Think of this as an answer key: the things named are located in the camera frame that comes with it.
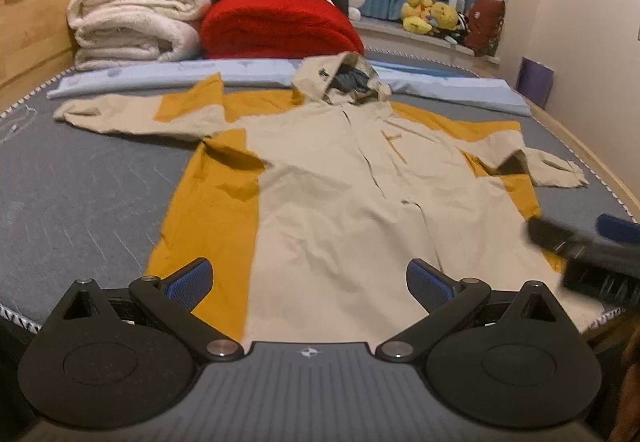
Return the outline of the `beige and mustard hooded jacket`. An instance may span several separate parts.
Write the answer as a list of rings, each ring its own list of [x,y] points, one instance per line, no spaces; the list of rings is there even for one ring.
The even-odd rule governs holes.
[[[69,100],[54,118],[195,144],[148,272],[207,259],[214,286],[195,313],[242,344],[377,346],[423,316],[406,285],[414,258],[497,289],[558,289],[562,262],[525,223],[536,188],[587,185],[515,121],[394,102],[355,53],[308,58],[285,90],[227,93],[213,74],[182,93]]]

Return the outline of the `purple box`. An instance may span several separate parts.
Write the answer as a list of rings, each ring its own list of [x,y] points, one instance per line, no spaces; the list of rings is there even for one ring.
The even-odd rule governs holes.
[[[554,71],[530,58],[522,58],[515,90],[530,102],[544,108],[548,102],[554,80]]]

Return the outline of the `light blue folded sheet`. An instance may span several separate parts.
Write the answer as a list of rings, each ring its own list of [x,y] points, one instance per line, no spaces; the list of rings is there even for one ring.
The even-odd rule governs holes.
[[[478,78],[470,72],[399,65],[373,60],[380,79],[395,94],[430,98],[465,106],[528,116],[524,98],[501,79]],[[299,60],[201,60],[178,63],[149,63],[81,72],[64,77],[47,90],[47,98],[188,88],[218,74],[228,87],[288,88],[299,68]]]

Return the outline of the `dark red plush pillow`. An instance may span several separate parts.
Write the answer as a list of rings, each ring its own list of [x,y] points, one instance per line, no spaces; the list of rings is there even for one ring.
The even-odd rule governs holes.
[[[466,11],[468,33],[464,45],[475,56],[494,56],[506,15],[504,0],[475,0]]]

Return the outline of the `yellow plush toys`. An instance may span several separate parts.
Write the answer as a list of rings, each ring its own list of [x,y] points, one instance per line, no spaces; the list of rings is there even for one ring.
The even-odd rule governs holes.
[[[433,0],[405,0],[400,19],[402,28],[417,35],[451,34],[463,29],[455,8]]]

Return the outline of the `red fleece blanket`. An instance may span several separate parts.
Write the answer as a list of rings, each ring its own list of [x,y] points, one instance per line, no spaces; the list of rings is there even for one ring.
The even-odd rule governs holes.
[[[220,0],[200,26],[206,58],[306,58],[364,52],[354,26],[326,0]]]

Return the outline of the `cream folded blanket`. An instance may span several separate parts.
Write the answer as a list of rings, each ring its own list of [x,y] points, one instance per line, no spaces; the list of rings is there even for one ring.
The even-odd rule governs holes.
[[[78,72],[190,60],[212,0],[70,0]]]

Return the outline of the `wooden bed headboard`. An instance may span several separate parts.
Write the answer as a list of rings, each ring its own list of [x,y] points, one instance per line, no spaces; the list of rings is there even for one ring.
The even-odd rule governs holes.
[[[76,43],[67,26],[70,0],[1,0],[1,109],[74,64]]]

